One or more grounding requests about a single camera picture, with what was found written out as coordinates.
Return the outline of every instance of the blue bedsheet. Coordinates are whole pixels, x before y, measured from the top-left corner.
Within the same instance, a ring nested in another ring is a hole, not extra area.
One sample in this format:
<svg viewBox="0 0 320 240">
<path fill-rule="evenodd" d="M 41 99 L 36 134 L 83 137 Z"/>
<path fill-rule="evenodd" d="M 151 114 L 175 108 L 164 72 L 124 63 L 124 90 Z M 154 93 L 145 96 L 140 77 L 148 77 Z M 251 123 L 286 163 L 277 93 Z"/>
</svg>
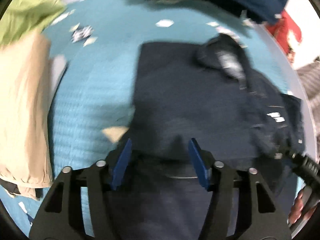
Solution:
<svg viewBox="0 0 320 240">
<path fill-rule="evenodd" d="M 139 45 L 145 41 L 183 41 L 203 43 L 217 35 L 217 22 L 232 30 L 242 43 L 254 68 L 263 72 L 281 91 L 287 91 L 285 79 L 266 45 L 250 27 L 221 9 L 197 0 L 176 5 L 162 5 L 145 0 L 84 0 L 68 6 L 74 14 L 44 34 L 52 41 L 51 56 L 64 54 L 68 68 L 52 103 L 49 124 L 49 146 L 54 176 L 61 169 L 88 167 L 115 145 L 101 130 L 110 126 L 128 125 L 134 108 L 132 94 Z M 162 19 L 174 24 L 168 28 L 155 25 Z M 95 43 L 83 47 L 83 41 L 71 43 L 71 26 L 91 25 Z M 19 202 L 28 214 L 35 217 L 41 204 L 24 197 L 10 198 L 0 188 L 0 198 L 11 217 L 28 235 L 30 223 Z M 82 194 L 84 223 L 92 234 L 87 194 Z"/>
</svg>

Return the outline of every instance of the bed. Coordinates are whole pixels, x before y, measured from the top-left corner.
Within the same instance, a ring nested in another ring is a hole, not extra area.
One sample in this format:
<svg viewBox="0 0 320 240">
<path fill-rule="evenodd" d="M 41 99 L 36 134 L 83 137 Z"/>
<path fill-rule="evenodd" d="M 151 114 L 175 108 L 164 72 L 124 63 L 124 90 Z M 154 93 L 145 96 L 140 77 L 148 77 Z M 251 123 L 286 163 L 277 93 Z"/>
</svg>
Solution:
<svg viewBox="0 0 320 240">
<path fill-rule="evenodd" d="M 44 34 L 52 41 L 50 55 L 64 54 L 68 67 L 60 82 L 48 117 L 49 148 L 53 175 L 64 166 L 79 169 L 90 166 L 115 148 L 101 132 L 110 126 L 127 126 L 133 116 L 132 94 L 139 46 L 145 41 L 182 41 L 204 43 L 218 34 L 215 25 L 236 33 L 251 58 L 255 69 L 264 73 L 282 92 L 292 88 L 283 68 L 271 54 L 263 30 L 242 25 L 242 22 L 216 6 L 198 0 L 178 4 L 162 4 L 145 0 L 82 0 L 68 5 L 73 14 L 49 26 Z M 170 20 L 169 27 L 159 27 L 161 20 Z M 72 26 L 91 25 L 96 41 L 71 42 Z M 305 118 L 308 122 L 308 107 Z M 40 201 L 16 197 L 12 199 L 0 188 L 0 199 L 7 211 L 28 235 L 32 218 Z M 292 201 L 280 196 L 289 212 Z M 92 235 L 87 193 L 82 191 L 82 209 L 86 232 Z"/>
</svg>

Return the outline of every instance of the green cloth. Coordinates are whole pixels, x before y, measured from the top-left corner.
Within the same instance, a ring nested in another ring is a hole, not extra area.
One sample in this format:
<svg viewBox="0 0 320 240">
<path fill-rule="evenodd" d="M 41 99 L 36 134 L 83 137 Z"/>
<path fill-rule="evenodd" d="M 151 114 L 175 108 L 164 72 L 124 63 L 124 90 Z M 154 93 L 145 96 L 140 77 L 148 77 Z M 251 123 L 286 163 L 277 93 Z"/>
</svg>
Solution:
<svg viewBox="0 0 320 240">
<path fill-rule="evenodd" d="M 34 28 L 43 30 L 65 9 L 61 0 L 12 0 L 0 19 L 0 46 Z"/>
</svg>

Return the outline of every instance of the red cloth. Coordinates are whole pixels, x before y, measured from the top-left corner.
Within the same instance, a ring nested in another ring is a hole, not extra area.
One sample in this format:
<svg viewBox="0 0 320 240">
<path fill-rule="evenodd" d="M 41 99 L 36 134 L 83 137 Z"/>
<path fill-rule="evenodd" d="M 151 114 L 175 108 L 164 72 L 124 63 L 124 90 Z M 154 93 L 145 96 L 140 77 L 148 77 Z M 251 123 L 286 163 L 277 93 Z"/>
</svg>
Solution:
<svg viewBox="0 0 320 240">
<path fill-rule="evenodd" d="M 297 44 L 302 41 L 302 33 L 299 26 L 292 20 L 289 14 L 283 10 L 282 18 L 275 25 L 266 25 L 267 30 L 274 36 L 280 44 L 284 53 L 288 56 L 289 61 L 293 62 L 295 49 L 294 44 L 289 40 L 289 34 L 294 34 Z"/>
</svg>

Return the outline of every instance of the silver screw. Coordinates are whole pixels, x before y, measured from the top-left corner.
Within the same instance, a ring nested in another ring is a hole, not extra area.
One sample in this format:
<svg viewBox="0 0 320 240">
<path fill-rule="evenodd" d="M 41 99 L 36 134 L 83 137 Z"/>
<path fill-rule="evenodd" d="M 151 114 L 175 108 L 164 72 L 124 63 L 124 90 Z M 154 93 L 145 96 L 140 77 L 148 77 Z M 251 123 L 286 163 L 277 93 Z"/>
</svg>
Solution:
<svg viewBox="0 0 320 240">
<path fill-rule="evenodd" d="M 251 174 L 257 174 L 257 173 L 258 173 L 258 171 L 257 171 L 255 168 L 250 168 L 250 169 L 249 169 L 249 172 L 250 172 Z"/>
<path fill-rule="evenodd" d="M 224 167 L 224 163 L 221 161 L 216 161 L 214 163 L 214 166 L 216 166 L 217 168 L 223 168 Z"/>
<path fill-rule="evenodd" d="M 72 169 L 71 169 L 70 166 L 66 166 L 66 167 L 64 167 L 64 168 L 62 169 L 62 172 L 63 172 L 63 173 L 69 173 L 71 170 L 72 170 Z"/>
<path fill-rule="evenodd" d="M 103 167 L 103 166 L 105 166 L 107 163 L 106 163 L 106 161 L 104 161 L 104 160 L 100 160 L 100 161 L 97 161 L 96 162 L 96 165 L 98 166 L 98 167 Z"/>
</svg>

